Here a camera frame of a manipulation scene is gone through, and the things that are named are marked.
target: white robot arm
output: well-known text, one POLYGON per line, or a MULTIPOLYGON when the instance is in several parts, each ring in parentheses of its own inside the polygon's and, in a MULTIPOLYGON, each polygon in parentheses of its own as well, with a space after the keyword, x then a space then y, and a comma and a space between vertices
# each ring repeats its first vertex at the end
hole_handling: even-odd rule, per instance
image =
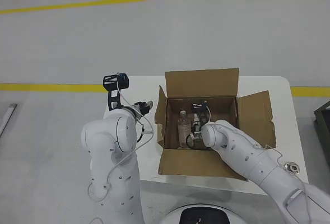
POLYGON ((134 152, 136 138, 136 115, 129 109, 114 109, 105 119, 87 123, 82 129, 81 141, 91 156, 97 202, 109 203, 113 210, 111 223, 145 224, 134 152))
POLYGON ((218 120, 203 126, 202 138, 235 172, 275 201, 286 223, 330 223, 330 196, 289 174, 241 130, 218 120))

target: yellow floor line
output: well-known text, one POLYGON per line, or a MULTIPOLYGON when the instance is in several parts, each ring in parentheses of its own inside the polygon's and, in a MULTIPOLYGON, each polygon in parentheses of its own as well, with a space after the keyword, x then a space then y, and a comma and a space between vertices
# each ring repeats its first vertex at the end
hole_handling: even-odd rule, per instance
MULTIPOLYGON (((0 83, 0 91, 36 92, 107 92, 102 85, 92 84, 15 84, 0 83)), ((330 87, 291 87, 294 97, 330 97, 330 87)))
POLYGON ((36 7, 29 7, 29 8, 14 8, 14 9, 10 9, 10 10, 0 10, 0 15, 1 14, 18 13, 18 12, 58 10, 58 9, 62 9, 62 8, 101 6, 101 5, 104 5, 104 4, 120 4, 120 3, 143 2, 143 1, 145 1, 145 0, 100 0, 100 1, 91 1, 91 2, 56 4, 56 5, 52 5, 52 6, 36 6, 36 7))
POLYGON ((330 87, 291 87, 295 97, 330 97, 330 87))
POLYGON ((7 84, 0 83, 0 91, 36 92, 107 92, 102 85, 73 84, 7 84))

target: water bottle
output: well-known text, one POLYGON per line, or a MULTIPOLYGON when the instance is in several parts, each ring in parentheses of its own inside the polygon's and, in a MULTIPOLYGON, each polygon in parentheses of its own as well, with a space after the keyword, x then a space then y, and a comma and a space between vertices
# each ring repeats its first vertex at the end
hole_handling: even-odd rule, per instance
MULTIPOLYGON (((178 126, 178 139, 180 142, 181 148, 189 148, 186 145, 186 138, 189 134, 191 134, 191 121, 187 118, 187 114, 185 110, 181 110, 180 118, 177 121, 178 126)), ((193 144, 192 138, 188 137, 188 144, 191 146, 193 144)))

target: white table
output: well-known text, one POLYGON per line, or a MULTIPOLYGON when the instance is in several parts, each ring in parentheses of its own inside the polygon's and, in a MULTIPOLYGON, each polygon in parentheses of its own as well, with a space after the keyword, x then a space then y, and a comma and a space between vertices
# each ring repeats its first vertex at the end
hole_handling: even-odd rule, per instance
MULTIPOLYGON (((145 146, 137 151, 138 164, 140 167, 140 179, 160 183, 179 184, 187 186, 197 186, 203 188, 229 190, 235 192, 245 192, 252 194, 265 194, 258 186, 251 181, 242 181, 232 178, 211 178, 181 175, 159 175, 157 173, 162 153, 162 147, 157 144, 157 125, 154 123, 154 115, 159 97, 159 85, 166 92, 164 76, 130 76, 130 87, 122 90, 121 93, 131 104, 138 101, 154 102, 154 108, 146 117, 152 123, 155 136, 145 146)), ((292 95, 288 80, 278 76, 257 76, 239 77, 238 97, 269 90, 271 98, 273 122, 276 129, 277 150, 283 154, 280 163, 284 164, 293 161, 299 165, 299 178, 308 182, 306 173, 303 149, 300 143, 299 131, 294 112, 292 95)), ((144 120, 143 124, 147 130, 150 126, 144 120)), ((274 150, 268 150, 273 159, 279 154, 274 150)))

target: cardboard box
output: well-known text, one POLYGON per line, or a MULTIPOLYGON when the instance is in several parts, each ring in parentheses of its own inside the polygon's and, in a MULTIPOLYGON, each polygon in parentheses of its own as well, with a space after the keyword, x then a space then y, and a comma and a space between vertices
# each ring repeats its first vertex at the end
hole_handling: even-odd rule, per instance
POLYGON ((160 86, 155 114, 157 141, 164 149, 159 174, 222 176, 244 180, 213 150, 178 149, 179 112, 189 112, 193 102, 207 101, 212 122, 227 120, 263 147, 276 146, 269 92, 237 97, 238 76, 238 68, 166 72, 167 97, 160 86))

